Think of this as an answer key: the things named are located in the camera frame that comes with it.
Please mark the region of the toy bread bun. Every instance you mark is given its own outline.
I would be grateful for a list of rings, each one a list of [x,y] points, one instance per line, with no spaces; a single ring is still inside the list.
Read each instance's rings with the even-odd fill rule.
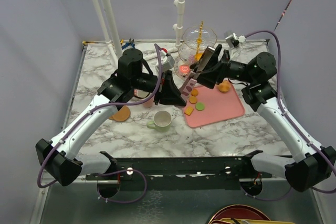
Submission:
[[[222,93],[226,93],[230,90],[231,84],[228,81],[223,81],[221,84],[218,85],[218,90]]]

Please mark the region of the toy orange egg tart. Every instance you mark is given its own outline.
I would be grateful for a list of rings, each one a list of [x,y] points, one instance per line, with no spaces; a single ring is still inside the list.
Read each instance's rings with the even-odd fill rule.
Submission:
[[[198,62],[201,59],[202,55],[203,55],[202,53],[198,53],[195,55],[196,62]]]

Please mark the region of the pink-handled metal tongs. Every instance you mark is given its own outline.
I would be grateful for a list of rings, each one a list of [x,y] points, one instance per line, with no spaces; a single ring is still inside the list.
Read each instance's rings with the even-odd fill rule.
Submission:
[[[185,101],[189,98],[195,84],[197,83],[197,78],[208,64],[214,52],[214,47],[208,46],[205,49],[200,60],[196,63],[196,67],[191,71],[191,73],[185,79],[183,85],[179,88],[181,98],[183,98]]]

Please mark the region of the toy pink swirl roll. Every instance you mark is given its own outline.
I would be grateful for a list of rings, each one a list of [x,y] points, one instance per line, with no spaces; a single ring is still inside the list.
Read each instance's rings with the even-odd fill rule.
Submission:
[[[190,67],[188,65],[180,65],[179,68],[178,68],[178,72],[182,76],[186,76],[190,72]]]

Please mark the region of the pink serving tray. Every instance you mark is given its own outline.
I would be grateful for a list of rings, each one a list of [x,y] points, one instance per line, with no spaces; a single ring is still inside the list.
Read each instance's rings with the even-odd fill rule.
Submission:
[[[199,91],[197,96],[197,102],[201,102],[205,105],[203,111],[198,111],[195,108],[196,104],[190,104],[187,100],[187,106],[193,106],[193,113],[185,117],[186,124],[191,128],[205,126],[221,121],[235,119],[245,114],[245,108],[234,88],[231,84],[231,88],[228,92],[222,93],[218,90],[218,86],[214,89],[198,85],[196,89]]]

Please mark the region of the three-tier glass dessert stand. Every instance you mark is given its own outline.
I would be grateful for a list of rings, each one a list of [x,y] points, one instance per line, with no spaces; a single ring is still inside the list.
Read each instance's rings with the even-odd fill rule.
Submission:
[[[217,42],[217,35],[201,21],[199,25],[187,28],[182,39],[183,42],[177,51],[178,56],[175,59],[174,70],[178,77],[185,79],[187,75],[179,74],[179,66],[188,65],[190,67],[196,63],[195,55],[203,53],[207,46],[214,46]]]

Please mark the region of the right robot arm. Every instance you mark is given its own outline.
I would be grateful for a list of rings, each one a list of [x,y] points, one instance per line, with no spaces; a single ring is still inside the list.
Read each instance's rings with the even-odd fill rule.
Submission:
[[[286,110],[280,94],[269,79],[277,74],[275,57],[261,52],[249,63],[233,61],[221,45],[208,46],[200,60],[191,65],[191,78],[207,88],[214,88],[224,79],[247,83],[242,89],[243,99],[276,131],[288,148],[291,157],[268,155],[255,151],[241,164],[246,177],[259,172],[287,180],[296,191],[303,192],[328,179],[335,172],[335,149],[324,147]]]

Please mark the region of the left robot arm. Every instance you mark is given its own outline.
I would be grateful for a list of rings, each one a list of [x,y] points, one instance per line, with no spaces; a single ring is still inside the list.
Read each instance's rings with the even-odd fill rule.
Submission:
[[[109,117],[124,106],[142,104],[130,102],[135,90],[148,92],[156,104],[186,106],[186,101],[175,85],[170,70],[163,72],[158,63],[154,74],[143,58],[142,51],[134,48],[123,52],[116,71],[103,82],[86,109],[51,140],[41,139],[36,152],[41,165],[38,177],[47,171],[56,182],[70,185],[78,176],[99,174],[110,179],[116,172],[116,160],[105,152],[97,155],[79,155],[84,143]]]

